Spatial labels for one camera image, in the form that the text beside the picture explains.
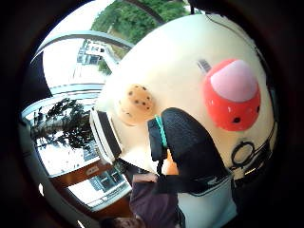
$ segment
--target sky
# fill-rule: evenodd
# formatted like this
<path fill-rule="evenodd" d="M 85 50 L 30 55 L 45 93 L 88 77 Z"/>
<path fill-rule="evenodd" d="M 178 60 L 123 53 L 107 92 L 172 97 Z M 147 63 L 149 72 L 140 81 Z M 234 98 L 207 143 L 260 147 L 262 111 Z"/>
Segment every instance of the sky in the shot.
<path fill-rule="evenodd" d="M 86 3 L 61 21 L 46 39 L 70 30 L 90 29 L 97 14 L 113 1 L 95 0 Z M 82 39 L 69 39 L 45 48 L 44 70 L 49 87 L 70 83 L 69 79 L 75 68 L 76 56 L 83 41 Z"/>

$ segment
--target teal strap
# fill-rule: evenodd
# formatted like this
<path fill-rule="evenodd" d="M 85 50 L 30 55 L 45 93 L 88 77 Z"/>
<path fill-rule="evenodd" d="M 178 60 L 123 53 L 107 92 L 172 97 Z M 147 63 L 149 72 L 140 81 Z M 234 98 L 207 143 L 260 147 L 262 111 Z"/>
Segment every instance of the teal strap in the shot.
<path fill-rule="evenodd" d="M 162 146 L 164 148 L 167 148 L 167 139 L 165 138 L 165 134 L 164 134 L 164 129 L 163 129 L 163 125 L 162 125 L 162 118 L 159 117 L 158 115 L 155 115 L 155 119 L 156 119 L 156 122 L 158 123 L 158 126 L 160 128 Z"/>

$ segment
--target wooden panel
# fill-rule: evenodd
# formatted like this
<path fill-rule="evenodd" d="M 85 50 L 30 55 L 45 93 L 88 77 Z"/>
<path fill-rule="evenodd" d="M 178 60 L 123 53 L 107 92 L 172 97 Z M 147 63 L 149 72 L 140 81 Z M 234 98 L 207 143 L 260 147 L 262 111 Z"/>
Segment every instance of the wooden panel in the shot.
<path fill-rule="evenodd" d="M 111 169 L 113 166 L 109 163 L 102 164 L 101 161 L 95 161 L 85 167 L 74 170 L 70 173 L 59 177 L 50 178 L 50 181 L 57 188 L 66 188 L 75 183 L 85 181 L 94 176 L 102 174 L 105 170 Z"/>

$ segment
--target green foliage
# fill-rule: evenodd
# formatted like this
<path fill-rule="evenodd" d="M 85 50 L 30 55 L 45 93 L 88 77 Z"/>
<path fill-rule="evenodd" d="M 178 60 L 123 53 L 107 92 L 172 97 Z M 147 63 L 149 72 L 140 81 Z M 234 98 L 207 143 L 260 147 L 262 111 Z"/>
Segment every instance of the green foliage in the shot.
<path fill-rule="evenodd" d="M 162 0 L 142 0 L 165 22 L 189 14 L 183 2 L 163 2 Z M 109 32 L 115 29 L 133 44 L 138 43 L 148 32 L 158 26 L 157 22 L 145 11 L 124 1 L 115 1 L 100 12 L 91 29 Z"/>
<path fill-rule="evenodd" d="M 102 59 L 99 64 L 98 64 L 98 70 L 101 71 L 102 73 L 109 75 L 112 73 L 112 71 L 110 70 L 110 68 L 107 66 L 107 63 L 105 62 L 104 59 Z"/>
<path fill-rule="evenodd" d="M 94 139 L 89 125 L 89 111 L 84 112 L 82 104 L 65 98 L 48 111 L 44 121 L 31 128 L 31 138 L 35 142 L 47 142 L 40 146 L 61 144 L 72 148 L 89 149 L 88 143 Z"/>

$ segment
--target white surface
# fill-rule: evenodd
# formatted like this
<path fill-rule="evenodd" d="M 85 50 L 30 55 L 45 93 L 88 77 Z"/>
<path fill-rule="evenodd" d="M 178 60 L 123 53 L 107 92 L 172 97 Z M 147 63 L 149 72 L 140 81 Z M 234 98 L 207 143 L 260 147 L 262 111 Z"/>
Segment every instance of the white surface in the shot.
<path fill-rule="evenodd" d="M 233 23 L 226 24 L 238 30 Z M 121 60 L 113 72 L 95 108 L 111 114 L 118 137 L 124 147 L 121 158 L 140 168 L 155 172 L 156 164 L 150 156 L 146 123 L 128 126 L 117 117 L 113 103 L 130 84 L 141 84 L 153 95 L 156 113 L 167 107 L 181 108 L 196 118 L 211 134 L 227 167 L 231 153 L 243 139 L 256 147 L 264 143 L 273 125 L 273 110 L 265 84 L 265 72 L 252 49 L 249 39 L 239 38 L 226 27 L 197 14 L 171 21 L 149 33 Z M 205 59 L 213 66 L 227 58 L 245 61 L 253 69 L 261 91 L 261 107 L 254 125 L 244 132 L 230 132 L 217 128 L 203 105 L 201 82 L 205 73 L 197 65 Z"/>

